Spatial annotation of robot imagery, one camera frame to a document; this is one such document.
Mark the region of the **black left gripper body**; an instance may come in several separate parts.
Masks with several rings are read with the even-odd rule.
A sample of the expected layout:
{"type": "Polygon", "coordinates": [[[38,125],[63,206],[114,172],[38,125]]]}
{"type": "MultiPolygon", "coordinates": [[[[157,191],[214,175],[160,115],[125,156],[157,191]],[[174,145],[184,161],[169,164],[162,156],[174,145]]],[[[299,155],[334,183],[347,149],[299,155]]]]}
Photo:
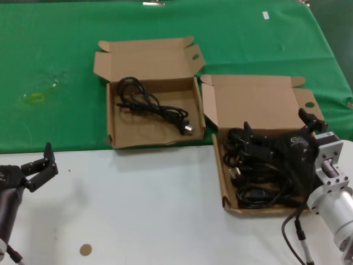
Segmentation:
{"type": "Polygon", "coordinates": [[[24,192],[22,166],[1,166],[1,240],[9,242],[24,192]]]}

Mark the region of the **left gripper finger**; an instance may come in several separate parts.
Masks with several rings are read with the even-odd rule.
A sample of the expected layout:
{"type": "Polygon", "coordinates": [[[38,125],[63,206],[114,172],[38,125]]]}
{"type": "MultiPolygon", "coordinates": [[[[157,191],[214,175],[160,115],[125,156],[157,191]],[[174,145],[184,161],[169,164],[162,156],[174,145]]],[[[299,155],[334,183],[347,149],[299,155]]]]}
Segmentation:
{"type": "Polygon", "coordinates": [[[22,165],[21,170],[25,175],[24,187],[32,193],[57,175],[58,168],[51,143],[45,146],[44,158],[22,165]]]}

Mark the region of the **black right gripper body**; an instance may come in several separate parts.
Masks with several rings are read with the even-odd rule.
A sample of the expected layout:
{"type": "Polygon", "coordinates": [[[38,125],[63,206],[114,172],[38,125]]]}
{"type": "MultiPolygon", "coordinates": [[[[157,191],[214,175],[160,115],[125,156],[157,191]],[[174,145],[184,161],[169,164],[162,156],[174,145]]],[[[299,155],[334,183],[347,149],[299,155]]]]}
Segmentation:
{"type": "Polygon", "coordinates": [[[308,199],[317,185],[315,160],[318,149],[311,129],[286,132],[274,138],[274,147],[284,159],[284,168],[301,196],[308,199]]]}

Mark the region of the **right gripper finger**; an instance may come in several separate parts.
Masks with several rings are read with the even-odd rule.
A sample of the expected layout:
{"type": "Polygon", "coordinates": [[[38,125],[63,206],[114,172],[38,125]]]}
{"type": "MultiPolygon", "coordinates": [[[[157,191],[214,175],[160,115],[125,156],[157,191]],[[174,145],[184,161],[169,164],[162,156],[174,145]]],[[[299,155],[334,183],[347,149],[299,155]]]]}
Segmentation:
{"type": "Polygon", "coordinates": [[[247,121],[244,122],[245,153],[260,160],[273,160],[275,156],[275,140],[267,136],[253,133],[247,121]]]}
{"type": "Polygon", "coordinates": [[[299,109],[299,118],[304,122],[301,131],[311,134],[315,131],[319,133],[327,132],[328,124],[324,120],[320,120],[314,114],[307,113],[303,108],[299,109]]]}

